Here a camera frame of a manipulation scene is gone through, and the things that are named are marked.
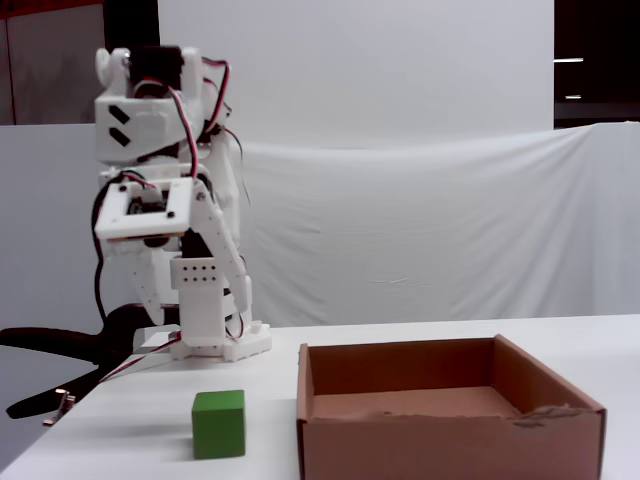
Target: open cardboard box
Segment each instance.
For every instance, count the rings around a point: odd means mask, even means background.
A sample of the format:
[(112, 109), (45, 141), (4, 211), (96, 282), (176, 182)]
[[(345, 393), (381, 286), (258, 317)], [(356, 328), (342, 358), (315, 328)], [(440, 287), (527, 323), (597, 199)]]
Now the open cardboard box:
[(502, 336), (300, 350), (305, 480), (596, 480), (605, 409)]

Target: white curtain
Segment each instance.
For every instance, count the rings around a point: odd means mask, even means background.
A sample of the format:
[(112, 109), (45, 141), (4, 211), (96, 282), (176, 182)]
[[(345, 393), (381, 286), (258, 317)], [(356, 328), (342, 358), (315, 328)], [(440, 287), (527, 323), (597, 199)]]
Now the white curtain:
[(637, 124), (399, 150), (246, 151), (254, 318), (640, 310)]

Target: ceiling light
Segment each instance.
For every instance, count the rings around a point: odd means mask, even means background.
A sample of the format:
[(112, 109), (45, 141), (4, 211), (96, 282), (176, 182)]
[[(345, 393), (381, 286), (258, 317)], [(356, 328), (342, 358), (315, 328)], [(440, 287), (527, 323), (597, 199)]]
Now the ceiling light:
[(581, 63), (584, 58), (556, 58), (553, 63)]

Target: green block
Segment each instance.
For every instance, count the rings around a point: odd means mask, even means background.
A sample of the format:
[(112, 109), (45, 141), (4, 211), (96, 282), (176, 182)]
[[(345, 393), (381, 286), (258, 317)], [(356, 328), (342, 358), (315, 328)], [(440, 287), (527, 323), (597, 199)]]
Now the green block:
[(191, 422), (196, 459), (245, 454), (244, 390), (198, 393)]

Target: white table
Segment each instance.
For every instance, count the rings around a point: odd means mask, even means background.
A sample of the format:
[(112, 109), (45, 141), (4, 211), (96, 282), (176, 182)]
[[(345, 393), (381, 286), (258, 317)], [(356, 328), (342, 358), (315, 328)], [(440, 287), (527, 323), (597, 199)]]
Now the white table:
[[(100, 385), (2, 474), (4, 480), (298, 478), (298, 348), (502, 333), (609, 409), (605, 480), (640, 478), (640, 316), (282, 328), (237, 364), (168, 362)], [(192, 458), (197, 392), (244, 389), (247, 455)]]

